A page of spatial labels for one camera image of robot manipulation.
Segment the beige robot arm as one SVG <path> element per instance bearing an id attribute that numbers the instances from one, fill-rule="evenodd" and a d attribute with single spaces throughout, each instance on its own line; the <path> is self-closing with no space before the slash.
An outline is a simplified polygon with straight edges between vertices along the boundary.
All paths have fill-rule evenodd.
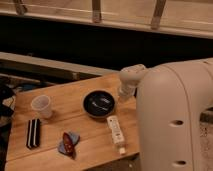
<path id="1" fill-rule="evenodd" d="M 204 171 L 200 115 L 213 107 L 213 58 L 138 64 L 119 78 L 120 98 L 136 97 L 142 171 Z"/>

